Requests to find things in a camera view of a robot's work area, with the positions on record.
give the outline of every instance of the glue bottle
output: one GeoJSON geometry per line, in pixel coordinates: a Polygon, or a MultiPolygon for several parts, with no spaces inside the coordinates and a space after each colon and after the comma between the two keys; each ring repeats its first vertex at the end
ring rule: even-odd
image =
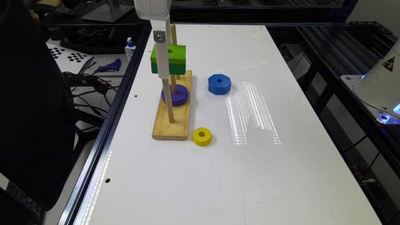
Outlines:
{"type": "Polygon", "coordinates": [[[129,37],[127,39],[127,46],[125,47],[125,53],[126,53],[128,62],[131,60],[135,49],[136,49],[136,46],[133,44],[132,38],[129,37]]]}

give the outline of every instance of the blue tool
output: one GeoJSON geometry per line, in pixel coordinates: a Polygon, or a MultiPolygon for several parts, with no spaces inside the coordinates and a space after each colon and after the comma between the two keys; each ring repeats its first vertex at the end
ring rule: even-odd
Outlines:
{"type": "Polygon", "coordinates": [[[113,62],[111,64],[107,64],[107,66],[99,66],[99,68],[97,70],[99,72],[104,72],[104,71],[109,71],[109,70],[119,71],[120,66],[121,66],[121,60],[119,58],[117,58],[115,60],[115,62],[113,62]]]}

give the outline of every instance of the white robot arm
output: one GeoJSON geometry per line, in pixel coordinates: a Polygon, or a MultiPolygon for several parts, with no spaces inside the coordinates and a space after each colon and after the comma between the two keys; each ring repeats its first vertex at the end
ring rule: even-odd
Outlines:
{"type": "Polygon", "coordinates": [[[400,41],[354,86],[364,103],[400,118],[400,41]]]}
{"type": "MultiPolygon", "coordinates": [[[[158,77],[164,90],[169,90],[168,44],[171,44],[169,9],[172,0],[134,0],[136,13],[141,19],[150,20],[156,48],[158,77]]],[[[170,123],[174,122],[171,93],[165,91],[165,102],[170,123]]]]}

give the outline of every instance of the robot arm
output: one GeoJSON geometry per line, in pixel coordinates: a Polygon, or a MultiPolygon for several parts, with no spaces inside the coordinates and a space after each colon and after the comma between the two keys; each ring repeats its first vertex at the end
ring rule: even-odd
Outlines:
{"type": "Polygon", "coordinates": [[[169,9],[172,0],[134,0],[134,3],[139,18],[150,20],[153,29],[158,76],[168,79],[168,44],[171,44],[169,9]]]}

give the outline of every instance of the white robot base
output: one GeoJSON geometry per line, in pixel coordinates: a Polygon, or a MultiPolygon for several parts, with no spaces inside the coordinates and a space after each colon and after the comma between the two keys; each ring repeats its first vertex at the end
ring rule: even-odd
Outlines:
{"type": "MultiPolygon", "coordinates": [[[[342,75],[340,79],[346,84],[346,86],[351,90],[351,92],[357,96],[354,93],[354,86],[360,82],[362,79],[363,75],[342,75]]],[[[382,124],[400,124],[400,119],[394,117],[393,115],[390,115],[389,113],[385,112],[384,109],[379,110],[376,109],[375,107],[371,107],[370,105],[366,104],[362,100],[360,100],[365,107],[369,110],[369,112],[376,118],[377,121],[379,121],[382,124]]]]}

